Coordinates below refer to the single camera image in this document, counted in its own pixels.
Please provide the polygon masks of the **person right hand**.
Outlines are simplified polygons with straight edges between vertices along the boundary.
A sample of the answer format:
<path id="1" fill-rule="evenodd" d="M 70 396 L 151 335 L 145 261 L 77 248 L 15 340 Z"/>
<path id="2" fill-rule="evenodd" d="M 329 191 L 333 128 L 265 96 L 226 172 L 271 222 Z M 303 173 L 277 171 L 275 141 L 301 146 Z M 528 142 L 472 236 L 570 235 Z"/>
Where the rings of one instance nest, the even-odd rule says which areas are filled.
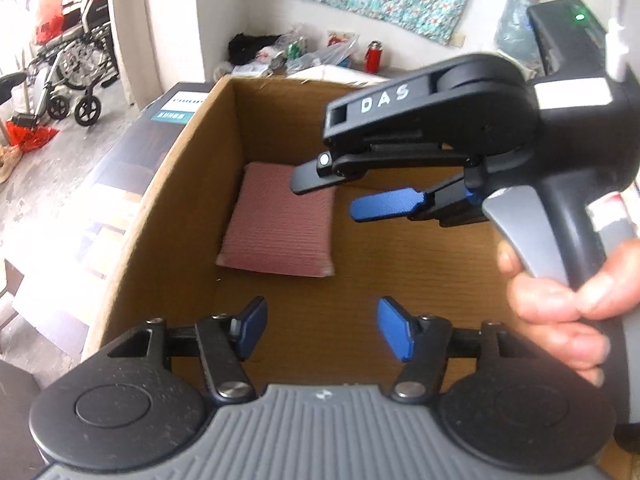
<path id="1" fill-rule="evenodd" d="M 639 304 L 639 241 L 620 244 L 601 270 L 576 292 L 551 278 L 533 278 L 506 240 L 497 244 L 497 264 L 506 278 L 506 300 L 525 337 L 587 382 L 605 382 L 601 365 L 611 341 L 586 321 L 626 314 Z"/>

